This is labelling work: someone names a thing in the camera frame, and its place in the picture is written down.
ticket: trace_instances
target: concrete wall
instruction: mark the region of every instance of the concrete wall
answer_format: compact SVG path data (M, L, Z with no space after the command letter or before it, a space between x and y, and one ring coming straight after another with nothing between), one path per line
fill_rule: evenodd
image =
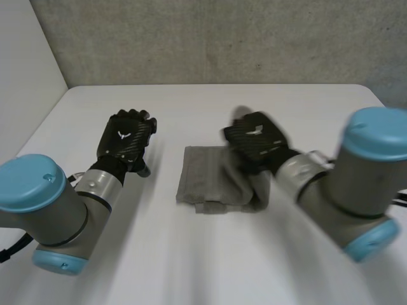
M0 164L19 152L66 91L30 2L0 0Z
M70 87L357 83L407 107L406 0L31 3Z

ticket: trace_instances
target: gray cloth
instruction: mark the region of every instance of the gray cloth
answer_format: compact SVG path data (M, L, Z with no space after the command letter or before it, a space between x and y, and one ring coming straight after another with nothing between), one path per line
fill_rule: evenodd
M191 203L203 214L264 210L270 175L244 175L238 166L239 159L227 147L185 147L177 202Z

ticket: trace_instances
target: light blue cap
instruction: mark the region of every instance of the light blue cap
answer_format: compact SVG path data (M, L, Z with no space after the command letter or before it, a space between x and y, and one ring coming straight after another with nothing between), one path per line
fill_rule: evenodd
M407 111L384 107L356 111L345 129L342 145L373 161L407 160Z
M41 269L60 275L78 275L88 260L51 251L35 250L32 255L32 262Z
M26 154L0 166L0 210L28 213L54 202L66 185L64 171L49 157Z
M394 220L386 220L360 235L349 243L343 251L356 262L365 261L390 245L396 239L399 231L399 226Z

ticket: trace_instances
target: white wall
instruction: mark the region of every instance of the white wall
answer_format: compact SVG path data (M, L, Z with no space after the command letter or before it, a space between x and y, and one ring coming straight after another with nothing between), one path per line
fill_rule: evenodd
M0 164L16 155L66 91L29 0L0 0Z

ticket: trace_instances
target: white logo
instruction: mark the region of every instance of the white logo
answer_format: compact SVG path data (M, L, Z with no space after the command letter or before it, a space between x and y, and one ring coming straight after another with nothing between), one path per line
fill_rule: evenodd
M117 132L119 134L119 137L121 137L121 139L123 140L124 138L127 138L129 135L131 135L131 133L128 133L126 135L122 135L120 132Z
M256 130L253 132L246 132L246 135L260 135L263 130L263 125L256 126Z

